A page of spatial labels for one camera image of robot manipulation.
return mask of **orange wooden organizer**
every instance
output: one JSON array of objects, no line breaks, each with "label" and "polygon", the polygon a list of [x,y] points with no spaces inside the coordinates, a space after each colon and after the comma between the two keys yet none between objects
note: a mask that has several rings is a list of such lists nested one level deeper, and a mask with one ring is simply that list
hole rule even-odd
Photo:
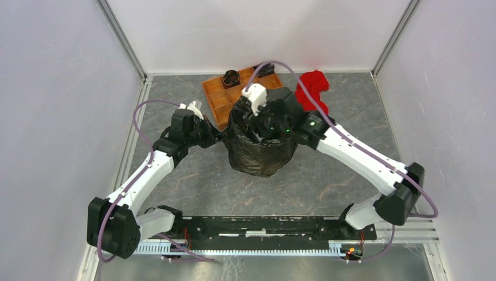
[{"label": "orange wooden organizer", "polygon": [[[222,86],[222,76],[206,80],[202,83],[203,91],[206,95],[208,105],[212,110],[213,117],[220,131],[224,130],[229,120],[229,113],[236,101],[241,97],[241,90],[246,86],[248,80],[253,74],[252,67],[245,68],[239,72],[239,79],[241,85],[234,86],[229,89],[224,89]],[[270,74],[268,76],[258,78],[255,77],[254,83],[259,83],[267,89],[277,89],[283,86],[277,74]]]}]

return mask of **red fabric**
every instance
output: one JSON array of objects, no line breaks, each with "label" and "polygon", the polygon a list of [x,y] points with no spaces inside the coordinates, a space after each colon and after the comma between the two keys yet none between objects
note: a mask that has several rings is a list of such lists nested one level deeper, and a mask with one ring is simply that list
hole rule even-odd
[{"label": "red fabric", "polygon": [[[329,108],[327,108],[327,105],[325,105],[321,101],[321,92],[327,91],[329,89],[329,82],[325,78],[324,73],[315,70],[312,72],[301,74],[299,78],[310,93],[310,96],[317,102],[317,104],[324,110],[326,114],[329,114]],[[296,86],[295,96],[298,102],[303,106],[303,110],[317,110],[317,108],[315,108],[315,106],[306,97],[299,84]]]}]

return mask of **floor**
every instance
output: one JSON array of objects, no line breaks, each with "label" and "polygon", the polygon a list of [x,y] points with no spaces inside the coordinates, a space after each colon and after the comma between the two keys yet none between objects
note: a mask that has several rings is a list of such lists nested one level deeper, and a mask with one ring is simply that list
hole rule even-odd
[{"label": "floor", "polygon": [[[279,74],[285,86],[294,90],[290,74]],[[213,76],[154,77],[148,99],[189,103],[203,102],[202,112],[213,116],[201,82]],[[328,73],[330,90],[322,94],[329,115],[347,131],[380,153],[399,159],[384,107],[374,82],[366,73]],[[155,140],[169,126],[174,108],[149,104],[142,122],[143,132]],[[134,171],[148,148],[139,140],[132,160]],[[360,202],[377,190],[350,168],[308,147],[299,146],[292,160],[268,179],[231,169],[228,151],[221,144],[208,149],[192,148],[189,155],[169,174],[144,202],[140,212],[165,204],[184,215],[339,215],[353,202]],[[380,250],[372,245],[368,252]],[[321,280],[356,275],[368,280],[429,280],[425,252],[419,245],[395,245],[391,253],[360,265],[343,267],[327,258],[245,258],[224,257],[221,264],[169,266],[151,256],[132,257],[105,265],[101,280]]]}]

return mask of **white wall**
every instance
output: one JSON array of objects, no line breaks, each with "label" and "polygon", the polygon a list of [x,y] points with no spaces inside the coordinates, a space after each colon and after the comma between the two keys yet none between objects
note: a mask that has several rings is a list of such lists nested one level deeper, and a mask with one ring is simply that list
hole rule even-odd
[{"label": "white wall", "polygon": [[95,1],[0,4],[0,280],[74,280],[140,79]]},{"label": "white wall", "polygon": [[370,70],[408,0],[109,0],[148,73]]},{"label": "white wall", "polygon": [[426,167],[453,280],[494,275],[495,11],[422,1],[378,78],[404,160]]}]

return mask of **black plastic bag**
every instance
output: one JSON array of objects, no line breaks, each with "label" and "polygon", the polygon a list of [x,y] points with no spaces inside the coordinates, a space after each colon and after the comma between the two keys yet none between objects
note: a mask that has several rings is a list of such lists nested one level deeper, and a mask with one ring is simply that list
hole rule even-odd
[{"label": "black plastic bag", "polygon": [[229,114],[228,125],[223,131],[229,163],[234,170],[270,177],[291,160],[298,143],[289,135],[272,140],[259,138],[243,120],[248,110],[238,101]]}]

